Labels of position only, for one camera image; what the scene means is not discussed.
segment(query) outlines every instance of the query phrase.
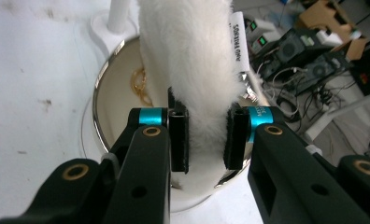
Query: metal stand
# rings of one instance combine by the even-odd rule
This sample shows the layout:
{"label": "metal stand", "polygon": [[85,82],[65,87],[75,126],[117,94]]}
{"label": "metal stand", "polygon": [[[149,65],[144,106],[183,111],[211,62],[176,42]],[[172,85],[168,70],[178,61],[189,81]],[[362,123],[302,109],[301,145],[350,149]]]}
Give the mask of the metal stand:
{"label": "metal stand", "polygon": [[110,10],[90,21],[89,34],[108,57],[120,42],[138,35],[138,6],[132,0],[112,0]]}

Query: cardboard box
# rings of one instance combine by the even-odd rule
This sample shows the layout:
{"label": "cardboard box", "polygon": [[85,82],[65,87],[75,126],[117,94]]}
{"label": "cardboard box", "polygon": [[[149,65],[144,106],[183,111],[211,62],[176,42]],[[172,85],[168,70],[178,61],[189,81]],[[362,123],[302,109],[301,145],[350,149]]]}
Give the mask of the cardboard box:
{"label": "cardboard box", "polygon": [[295,27],[329,29],[333,33],[337,33],[344,43],[334,50],[345,50],[350,60],[359,60],[363,56],[363,49],[366,44],[365,36],[350,39],[350,35],[356,30],[356,26],[335,1],[317,1],[299,16]]}

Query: white fluffy cloth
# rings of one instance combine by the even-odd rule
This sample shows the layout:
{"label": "white fluffy cloth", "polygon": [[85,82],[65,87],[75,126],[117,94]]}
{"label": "white fluffy cloth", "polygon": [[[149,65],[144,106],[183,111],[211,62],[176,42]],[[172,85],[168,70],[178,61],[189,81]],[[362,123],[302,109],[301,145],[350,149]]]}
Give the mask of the white fluffy cloth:
{"label": "white fluffy cloth", "polygon": [[138,2],[148,85],[172,86],[190,114],[190,170],[172,180],[190,197],[207,196],[226,171],[226,114],[244,91],[231,44],[232,0]]}

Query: screw hole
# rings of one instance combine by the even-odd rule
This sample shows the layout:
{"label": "screw hole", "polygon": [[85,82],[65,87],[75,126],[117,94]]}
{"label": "screw hole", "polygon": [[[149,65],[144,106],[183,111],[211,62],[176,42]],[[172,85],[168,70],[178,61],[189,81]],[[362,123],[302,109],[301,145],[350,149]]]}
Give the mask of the screw hole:
{"label": "screw hole", "polygon": [[142,133],[148,137],[153,137],[153,136],[156,136],[156,135],[159,135],[159,133],[161,132],[161,130],[159,128],[156,128],[156,127],[148,127],[146,129],[144,129],[144,131],[142,131]]}
{"label": "screw hole", "polygon": [[143,198],[145,195],[147,195],[147,193],[148,191],[144,186],[138,186],[132,190],[132,196],[135,199]]}
{"label": "screw hole", "polygon": [[89,166],[86,164],[75,164],[67,167],[63,172],[63,179],[65,180],[77,180],[82,178],[89,172]]}
{"label": "screw hole", "polygon": [[276,127],[276,126],[266,126],[266,127],[264,127],[264,130],[267,133],[271,133],[271,134],[275,134],[275,135],[280,135],[280,134],[283,133],[283,131],[281,129],[279,129],[278,127]]}
{"label": "screw hole", "polygon": [[328,189],[325,188],[324,186],[322,185],[319,185],[319,184],[314,184],[311,186],[311,189],[313,189],[313,191],[319,195],[322,195],[322,196],[327,196],[329,194],[328,192]]}
{"label": "screw hole", "polygon": [[370,175],[370,161],[360,161],[354,162],[354,166],[362,173]]}

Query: white surface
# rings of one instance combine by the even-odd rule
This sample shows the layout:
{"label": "white surface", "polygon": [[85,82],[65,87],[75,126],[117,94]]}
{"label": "white surface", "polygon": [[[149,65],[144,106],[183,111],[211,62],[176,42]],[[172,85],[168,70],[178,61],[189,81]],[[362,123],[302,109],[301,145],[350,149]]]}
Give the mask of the white surface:
{"label": "white surface", "polygon": [[[105,61],[88,34],[109,1],[0,1],[0,217],[17,216],[64,161]],[[244,173],[172,223],[262,223]]]}

